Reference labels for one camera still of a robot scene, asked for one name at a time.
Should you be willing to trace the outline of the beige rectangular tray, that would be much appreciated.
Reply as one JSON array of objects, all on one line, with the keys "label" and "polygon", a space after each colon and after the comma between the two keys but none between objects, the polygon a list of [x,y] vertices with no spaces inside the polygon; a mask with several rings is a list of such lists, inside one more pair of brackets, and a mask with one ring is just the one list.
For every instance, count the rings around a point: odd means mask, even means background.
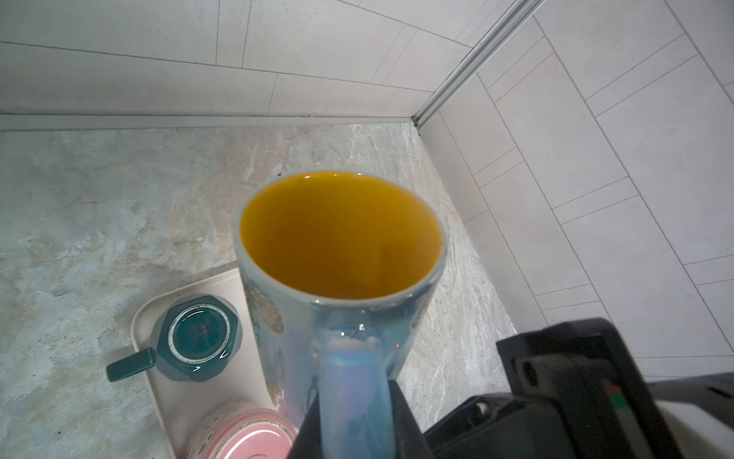
[{"label": "beige rectangular tray", "polygon": [[157,369],[145,372],[168,450],[175,458],[187,456],[191,435],[218,405],[247,400],[265,409],[274,408],[263,375],[239,269],[232,263],[220,267],[210,277],[147,300],[135,313],[130,326],[134,349],[140,351],[151,344],[155,322],[174,303],[204,295],[218,296],[236,309],[241,323],[242,344],[227,368],[207,382],[173,382]]}]

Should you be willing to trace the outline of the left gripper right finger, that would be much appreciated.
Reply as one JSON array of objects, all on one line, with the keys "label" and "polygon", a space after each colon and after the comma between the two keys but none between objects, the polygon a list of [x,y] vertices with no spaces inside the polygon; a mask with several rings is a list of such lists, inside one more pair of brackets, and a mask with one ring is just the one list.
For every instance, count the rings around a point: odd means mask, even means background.
[{"label": "left gripper right finger", "polygon": [[434,457],[403,392],[396,381],[388,381],[392,404],[397,459],[430,459]]}]

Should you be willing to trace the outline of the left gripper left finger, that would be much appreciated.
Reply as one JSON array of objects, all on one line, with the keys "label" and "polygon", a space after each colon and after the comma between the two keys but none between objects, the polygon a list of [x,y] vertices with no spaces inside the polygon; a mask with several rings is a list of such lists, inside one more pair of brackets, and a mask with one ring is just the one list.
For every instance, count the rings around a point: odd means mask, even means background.
[{"label": "left gripper left finger", "polygon": [[320,421],[319,397],[315,396],[300,431],[294,439],[287,456],[288,459],[321,459]]}]

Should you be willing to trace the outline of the blue butterfly mug yellow inside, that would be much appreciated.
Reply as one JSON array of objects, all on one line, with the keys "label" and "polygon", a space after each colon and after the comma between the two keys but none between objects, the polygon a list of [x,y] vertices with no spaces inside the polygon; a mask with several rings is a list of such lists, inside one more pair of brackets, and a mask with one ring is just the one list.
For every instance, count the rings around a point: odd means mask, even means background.
[{"label": "blue butterfly mug yellow inside", "polygon": [[248,313],[274,407],[325,458],[398,454],[389,384],[447,263],[437,213],[411,191],[351,171],[273,180],[234,225]]}]

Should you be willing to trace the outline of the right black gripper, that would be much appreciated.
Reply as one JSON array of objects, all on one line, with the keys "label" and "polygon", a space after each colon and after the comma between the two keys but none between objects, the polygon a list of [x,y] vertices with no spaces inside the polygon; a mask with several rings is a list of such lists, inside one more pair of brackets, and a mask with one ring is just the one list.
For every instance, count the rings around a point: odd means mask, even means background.
[{"label": "right black gripper", "polygon": [[581,319],[496,344],[510,392],[473,396],[425,436],[437,458],[680,458],[617,329]]}]

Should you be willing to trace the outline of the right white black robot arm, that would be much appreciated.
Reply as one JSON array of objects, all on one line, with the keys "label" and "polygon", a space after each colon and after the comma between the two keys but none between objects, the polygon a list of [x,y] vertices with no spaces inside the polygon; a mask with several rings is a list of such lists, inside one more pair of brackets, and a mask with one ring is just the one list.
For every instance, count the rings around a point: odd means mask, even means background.
[{"label": "right white black robot arm", "polygon": [[581,319],[497,344],[510,391],[426,432],[437,458],[729,458],[731,373],[646,382],[617,329]]}]

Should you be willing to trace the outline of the pink mug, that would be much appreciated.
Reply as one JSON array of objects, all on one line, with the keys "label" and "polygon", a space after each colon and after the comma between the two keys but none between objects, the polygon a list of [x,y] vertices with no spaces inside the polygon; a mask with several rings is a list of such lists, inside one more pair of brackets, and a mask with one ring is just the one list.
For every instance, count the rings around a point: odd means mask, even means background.
[{"label": "pink mug", "polygon": [[286,458],[295,439],[277,411],[234,400],[218,405],[198,424],[185,458]]}]

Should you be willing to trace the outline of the dark green mug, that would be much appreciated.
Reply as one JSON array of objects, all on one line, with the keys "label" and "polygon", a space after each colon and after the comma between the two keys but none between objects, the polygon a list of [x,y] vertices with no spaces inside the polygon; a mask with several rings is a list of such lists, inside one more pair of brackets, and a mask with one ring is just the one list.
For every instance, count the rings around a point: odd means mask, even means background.
[{"label": "dark green mug", "polygon": [[155,322],[150,345],[106,367],[114,383],[150,369],[173,382],[209,381],[221,374],[242,344],[235,308],[217,296],[187,298]]}]

